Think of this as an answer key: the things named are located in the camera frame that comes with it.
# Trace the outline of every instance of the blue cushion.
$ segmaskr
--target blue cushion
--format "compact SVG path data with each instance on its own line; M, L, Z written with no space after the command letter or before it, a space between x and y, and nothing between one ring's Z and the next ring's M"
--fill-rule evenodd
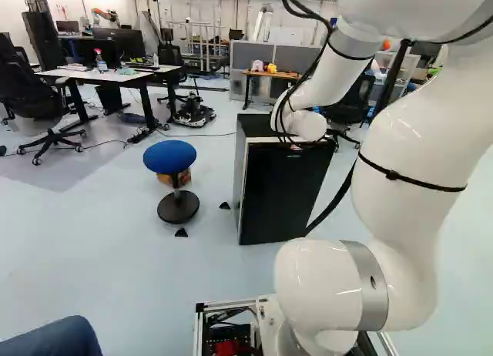
M196 158L195 148L181 140L166 140L144 152L144 164L149 170L168 175L188 169Z

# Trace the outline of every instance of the jeans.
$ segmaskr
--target jeans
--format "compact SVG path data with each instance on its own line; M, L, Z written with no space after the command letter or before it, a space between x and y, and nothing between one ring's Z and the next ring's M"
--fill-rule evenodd
M0 342L0 356L102 356L91 324L70 316Z

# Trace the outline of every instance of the black desk leg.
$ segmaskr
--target black desk leg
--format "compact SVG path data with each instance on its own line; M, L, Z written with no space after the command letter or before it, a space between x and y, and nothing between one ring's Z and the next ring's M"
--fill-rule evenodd
M93 121L94 119L98 118L98 115L88 116L86 107L84 106L84 102L82 101L82 97L80 96L80 91L79 88L77 87L77 83L75 81L72 81L71 83L68 84L68 87L70 89L70 96L72 97L72 100L75 104L75 109L77 109L77 113L79 114L79 120L75 121L74 123L70 123L67 126L62 127L59 130L61 133L64 133L65 131L69 131L74 127L84 125L89 121Z
M245 89L245 104L243 104L243 111L248 107L248 92L250 91L250 79L252 76L246 75L246 89Z
M171 116L168 119L168 123L173 123L176 118L176 93L175 87L171 82L166 83L168 86L168 103L169 103L169 111L171 112Z
M152 132L156 129L156 121L154 120L153 108L151 107L149 92L147 91L147 84L145 82L140 87L140 99L142 100L142 108L144 109L147 128Z

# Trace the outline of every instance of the blue stool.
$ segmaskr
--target blue stool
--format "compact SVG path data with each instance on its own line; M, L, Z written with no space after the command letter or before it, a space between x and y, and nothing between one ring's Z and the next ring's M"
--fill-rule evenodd
M155 173L171 176L173 193L165 196L157 207L157 214L167 223L181 224L190 220L199 209L199 198L188 190L178 190L178 174L188 169L197 158L190 144L181 140L167 140L154 144L144 152L144 164Z

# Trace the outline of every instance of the spray bottle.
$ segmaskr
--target spray bottle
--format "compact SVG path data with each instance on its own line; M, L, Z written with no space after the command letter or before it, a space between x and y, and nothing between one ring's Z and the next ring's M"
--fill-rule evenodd
M96 52L96 66L98 67L99 72L107 72L108 71L108 65L106 62L102 59L101 49L94 49L94 52Z

